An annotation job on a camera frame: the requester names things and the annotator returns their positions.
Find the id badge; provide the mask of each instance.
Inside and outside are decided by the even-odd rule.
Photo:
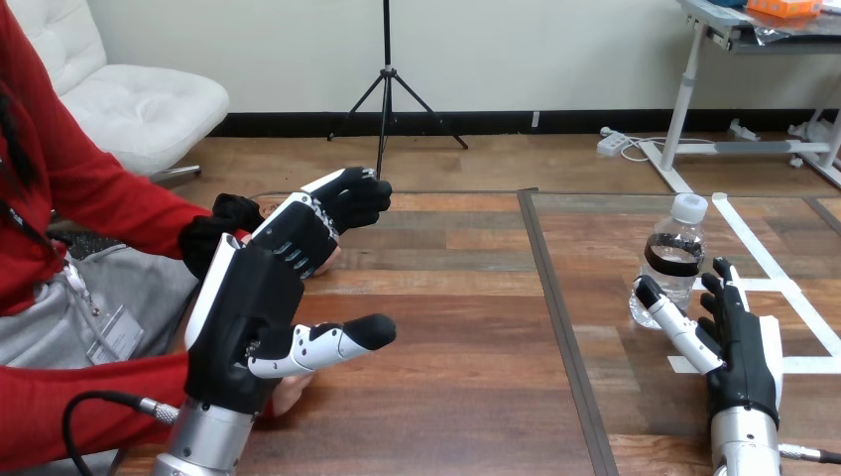
[[[108,316],[102,329],[107,345],[97,339],[87,351],[87,357],[94,365],[125,362],[129,360],[143,338],[143,328],[124,305]]]

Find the black tripod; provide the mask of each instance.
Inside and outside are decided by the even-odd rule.
[[[406,84],[405,81],[401,77],[398,76],[397,70],[392,67],[392,38],[391,38],[391,16],[389,15],[389,0],[383,0],[383,30],[385,33],[386,38],[386,67],[380,69],[380,75],[377,77],[377,80],[374,81],[374,84],[371,84],[371,87],[365,91],[365,94],[362,95],[362,99],[353,106],[353,109],[347,113],[345,116],[342,125],[338,128],[338,130],[334,133],[330,133],[327,137],[328,141],[332,141],[333,138],[338,137],[341,135],[341,131],[344,130],[345,126],[347,125],[350,117],[356,113],[356,110],[359,109],[359,106],[368,99],[368,96],[374,92],[374,89],[377,85],[380,84],[380,81],[386,81],[386,89],[383,93],[383,126],[380,130],[380,152],[377,155],[377,178],[380,176],[380,172],[383,169],[383,153],[386,151],[386,136],[388,135],[387,126],[390,121],[394,121],[394,111],[392,110],[392,79],[396,80],[412,97],[421,105],[423,109],[426,109],[426,112],[434,119],[434,121],[441,127],[441,130],[447,133],[447,135],[452,136],[461,144],[461,147],[467,149],[467,144],[461,140],[460,137],[456,136],[449,130],[449,128],[444,124],[443,119],[439,115],[432,110],[431,107],[427,106],[423,99],[418,96],[412,89]]]

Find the white chair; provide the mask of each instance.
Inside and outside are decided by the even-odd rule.
[[[228,93],[210,79],[159,67],[106,64],[86,0],[10,0],[61,102],[101,150],[137,175],[164,171],[222,119]]]

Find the white wall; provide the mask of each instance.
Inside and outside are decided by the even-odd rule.
[[[380,0],[88,1],[110,62],[207,75],[237,112],[345,111],[382,67]],[[394,64],[440,111],[671,108],[683,20],[673,0],[393,0]],[[707,43],[693,107],[813,107],[838,64]]]

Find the robotic hand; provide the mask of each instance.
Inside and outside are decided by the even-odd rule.
[[[353,217],[344,215],[343,223],[359,223]],[[234,474],[254,419],[281,379],[373,352],[395,339],[394,323],[380,314],[343,325],[292,327],[303,296],[301,280],[336,247],[333,223],[318,198],[299,192],[247,245],[222,235],[184,336],[187,400],[178,412],[141,403],[141,411],[175,423],[153,475]]]
[[[714,317],[696,323],[648,276],[635,294],[674,346],[706,376],[715,476],[780,476],[782,345],[774,317],[750,313],[736,269],[724,258],[701,278],[701,304]]]
[[[349,228],[372,225],[380,212],[391,206],[392,186],[374,175],[373,169],[342,169],[305,185],[333,219],[332,225],[341,235]]]

